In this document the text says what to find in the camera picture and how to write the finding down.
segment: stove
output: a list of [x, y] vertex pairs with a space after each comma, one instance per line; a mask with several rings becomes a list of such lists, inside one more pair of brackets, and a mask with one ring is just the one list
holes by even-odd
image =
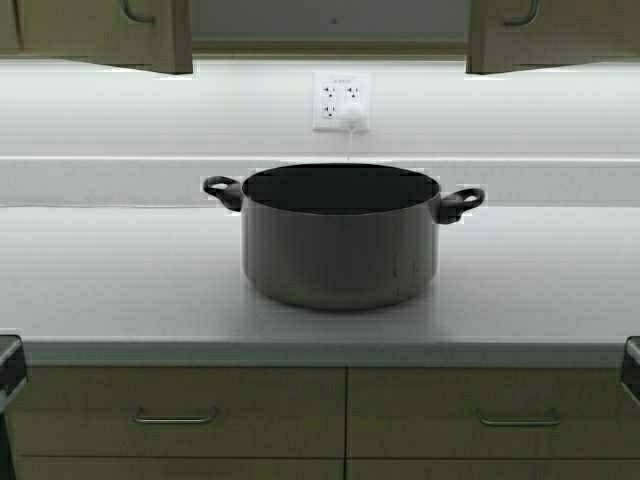
[[27, 364], [20, 337], [0, 335], [0, 478], [15, 480], [4, 413], [27, 383]]

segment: cabinet handle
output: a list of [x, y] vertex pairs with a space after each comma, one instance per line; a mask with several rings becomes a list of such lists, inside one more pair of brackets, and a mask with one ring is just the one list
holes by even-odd
[[526, 27], [536, 21], [538, 15], [540, 15], [540, 7], [542, 0], [531, 0], [531, 7], [527, 16], [522, 18], [513, 18], [510, 20], [503, 20], [502, 23], [505, 27]]
[[620, 384], [640, 407], [640, 337], [627, 340], [620, 374]]
[[150, 17], [146, 15], [138, 15], [131, 10], [131, 4], [129, 0], [120, 0], [120, 9], [124, 16], [135, 23], [156, 23], [156, 17]]
[[213, 407], [211, 413], [204, 417], [149, 417], [139, 408], [133, 417], [138, 425], [207, 425], [218, 416], [220, 411]]
[[18, 4], [18, 0], [12, 0], [12, 4], [9, 5], [9, 9], [11, 8], [13, 8], [13, 22], [16, 27], [16, 41], [20, 49], [22, 49], [24, 40], [22, 38], [22, 21], [20, 19], [20, 5]]
[[552, 410], [548, 417], [543, 418], [490, 418], [480, 411], [477, 415], [480, 423], [485, 427], [493, 428], [550, 428], [557, 427], [561, 423], [555, 410]]

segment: cabinet door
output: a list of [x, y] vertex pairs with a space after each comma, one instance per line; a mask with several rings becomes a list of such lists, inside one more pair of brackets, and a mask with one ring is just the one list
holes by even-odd
[[344, 388], [342, 369], [32, 368], [9, 433], [23, 457], [341, 459]]
[[352, 369], [352, 458], [640, 458], [615, 370]]
[[622, 480], [640, 461], [423, 461], [354, 460], [348, 480]]
[[20, 49], [15, 0], [0, 0], [0, 55]]
[[11, 2], [25, 54], [163, 73], [193, 71], [188, 0]]
[[340, 480], [333, 460], [29, 458], [24, 480]]
[[637, 0], [474, 0], [467, 71], [500, 73], [638, 56]]

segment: outlet cover plate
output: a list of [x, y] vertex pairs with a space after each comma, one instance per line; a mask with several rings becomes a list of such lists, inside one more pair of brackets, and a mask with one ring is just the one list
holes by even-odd
[[358, 132], [369, 131], [371, 75], [367, 73], [316, 72], [313, 76], [313, 129], [347, 132], [340, 116], [349, 103], [359, 103], [364, 114]]

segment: drawer handle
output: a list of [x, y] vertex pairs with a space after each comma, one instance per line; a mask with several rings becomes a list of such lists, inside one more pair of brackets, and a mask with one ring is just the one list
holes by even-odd
[[552, 410], [548, 417], [543, 418], [490, 418], [484, 416], [479, 410], [477, 415], [482, 425], [493, 428], [550, 428], [557, 427], [561, 423], [555, 410]]
[[205, 417], [149, 417], [143, 408], [139, 408], [133, 417], [138, 425], [208, 425], [218, 416], [220, 411], [213, 407]]

